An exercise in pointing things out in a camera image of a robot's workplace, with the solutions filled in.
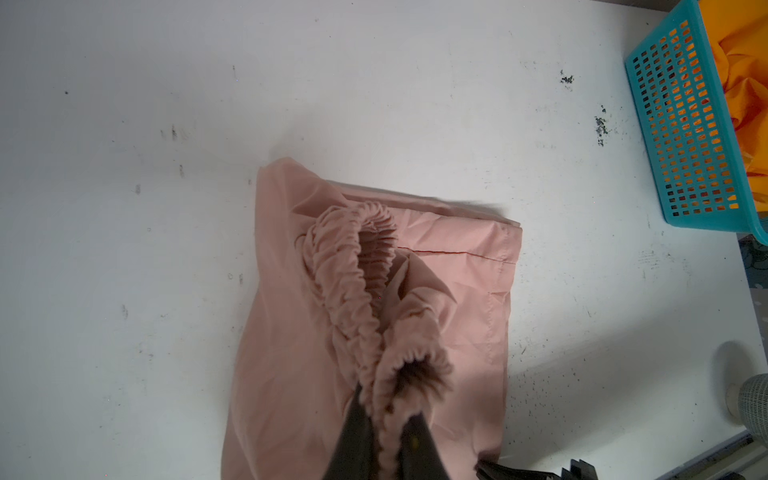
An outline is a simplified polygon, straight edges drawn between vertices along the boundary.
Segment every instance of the pink fabric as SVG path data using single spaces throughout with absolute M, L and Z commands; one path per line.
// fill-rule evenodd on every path
M 222 479 L 321 478 L 358 382 L 380 479 L 419 412 L 451 478 L 474 478 L 502 440 L 519 225 L 332 185 L 290 159 L 259 172 L 256 218 Z

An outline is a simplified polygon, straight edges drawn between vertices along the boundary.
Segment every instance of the yellow cloth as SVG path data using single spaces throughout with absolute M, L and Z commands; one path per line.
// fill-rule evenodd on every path
M 768 0 L 700 0 L 699 8 L 755 206 L 768 211 Z

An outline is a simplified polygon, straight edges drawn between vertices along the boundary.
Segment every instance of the pink pants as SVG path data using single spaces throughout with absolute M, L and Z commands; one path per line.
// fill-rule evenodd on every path
M 355 387 L 379 478 L 424 412 L 454 480 L 493 458 L 505 411 L 515 222 L 263 168 L 259 291 L 237 352 L 224 480 L 321 478 Z

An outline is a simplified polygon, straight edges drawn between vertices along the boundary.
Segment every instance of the dark stain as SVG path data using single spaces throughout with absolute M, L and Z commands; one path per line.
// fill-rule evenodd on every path
M 560 83 L 570 85 L 574 82 L 573 75 L 566 76 L 562 70 L 560 70 L 560 75 L 563 75 L 563 77 L 560 79 Z
M 598 145 L 603 147 L 605 145 L 603 136 L 608 135 L 608 129 L 605 126 L 605 119 L 600 117 L 594 118 L 595 124 L 598 126 L 594 131 L 598 134 Z

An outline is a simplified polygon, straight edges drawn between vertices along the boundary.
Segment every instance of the white tabletop surface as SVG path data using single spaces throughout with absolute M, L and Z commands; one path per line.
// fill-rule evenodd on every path
M 665 224 L 622 64 L 663 15 L 0 2 L 0 478 L 218 477 L 286 155 L 521 223 L 502 463 L 645 480 L 737 434 L 713 358 L 766 367 L 736 238 Z

